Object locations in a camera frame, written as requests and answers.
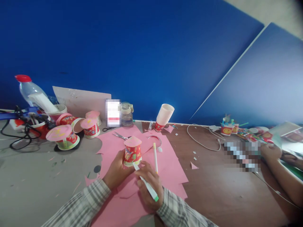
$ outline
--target wooden table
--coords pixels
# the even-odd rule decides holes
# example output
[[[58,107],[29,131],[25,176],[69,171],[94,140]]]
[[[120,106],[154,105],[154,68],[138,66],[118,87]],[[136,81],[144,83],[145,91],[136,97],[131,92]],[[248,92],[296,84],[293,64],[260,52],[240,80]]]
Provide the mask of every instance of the wooden table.
[[[148,129],[148,125],[149,123],[143,122],[143,129]],[[189,180],[183,184],[188,196],[185,201],[189,206],[218,226],[279,227],[299,221],[302,213],[253,173],[228,168],[225,165],[227,156],[224,155],[224,146],[220,151],[208,150],[188,135],[187,125],[177,127],[171,134],[166,130],[162,134],[169,139]],[[217,137],[207,129],[190,126],[188,131],[200,143],[218,149]],[[237,136],[225,138],[229,142],[240,141]],[[199,169],[192,170],[190,162]],[[263,162],[261,172],[266,182],[290,201]],[[159,218],[155,219],[155,223],[156,226],[162,226]]]

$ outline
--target scissors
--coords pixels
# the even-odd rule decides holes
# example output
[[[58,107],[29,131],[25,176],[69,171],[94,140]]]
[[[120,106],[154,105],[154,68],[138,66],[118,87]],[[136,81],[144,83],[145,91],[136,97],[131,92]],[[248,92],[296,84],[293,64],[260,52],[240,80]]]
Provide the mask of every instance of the scissors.
[[[124,140],[127,140],[128,138],[130,138],[130,137],[124,137],[124,136],[121,136],[119,133],[117,133],[117,132],[115,132],[116,134],[113,134],[114,136],[117,136],[117,137],[119,137],[119,138],[122,138],[122,139],[124,139]]]
[[[115,127],[104,128],[104,129],[102,129],[102,131],[106,132],[107,130],[110,130],[110,129],[113,129],[113,128],[115,128]]]

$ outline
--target glass jar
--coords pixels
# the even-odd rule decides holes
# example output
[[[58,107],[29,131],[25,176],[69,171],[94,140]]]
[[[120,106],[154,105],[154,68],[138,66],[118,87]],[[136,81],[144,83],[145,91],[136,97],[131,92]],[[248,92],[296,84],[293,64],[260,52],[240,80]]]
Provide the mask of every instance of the glass jar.
[[[125,127],[133,125],[133,105],[129,102],[121,103],[121,124]]]

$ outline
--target hand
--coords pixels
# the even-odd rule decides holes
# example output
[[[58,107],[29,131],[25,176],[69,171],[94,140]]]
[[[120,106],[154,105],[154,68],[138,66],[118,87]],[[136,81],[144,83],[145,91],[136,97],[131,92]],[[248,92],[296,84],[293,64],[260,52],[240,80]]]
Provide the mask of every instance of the hand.
[[[282,151],[275,145],[262,144],[261,155],[265,158],[266,161],[278,160],[282,156]]]
[[[117,188],[129,175],[131,175],[135,168],[129,167],[127,169],[123,169],[123,158],[124,158],[125,150],[121,150],[118,152],[117,156],[113,160],[105,174],[103,181],[112,191]]]
[[[142,180],[138,180],[138,186],[143,198],[143,201],[153,211],[157,211],[163,204],[164,200],[164,189],[162,187],[160,177],[156,172],[152,169],[151,165],[146,161],[141,161],[141,163],[144,165],[141,167],[141,169],[135,171],[135,174],[137,176],[143,177],[156,191],[158,194],[158,201],[155,202],[151,195],[149,194],[144,182]]]

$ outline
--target pink paper cap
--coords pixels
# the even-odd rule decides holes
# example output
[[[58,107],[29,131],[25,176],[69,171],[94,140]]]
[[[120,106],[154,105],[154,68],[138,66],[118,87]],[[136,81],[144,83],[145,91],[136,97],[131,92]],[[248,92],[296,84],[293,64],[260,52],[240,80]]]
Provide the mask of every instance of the pink paper cap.
[[[85,118],[97,118],[100,115],[99,111],[92,110],[85,114]]]
[[[72,132],[72,127],[70,125],[60,125],[46,134],[46,139],[49,141],[59,141],[63,140],[70,135]]]
[[[97,123],[97,119],[93,119],[93,118],[85,118],[82,122],[81,122],[81,127],[84,129],[89,129],[91,127],[93,127],[95,124]]]
[[[132,136],[129,139],[124,141],[124,145],[128,147],[136,147],[142,143],[137,137]]]
[[[61,119],[64,118],[64,117],[66,117],[66,116],[72,116],[72,115],[70,113],[63,113],[63,114],[61,114],[60,117],[56,121],[56,125],[59,125]]]

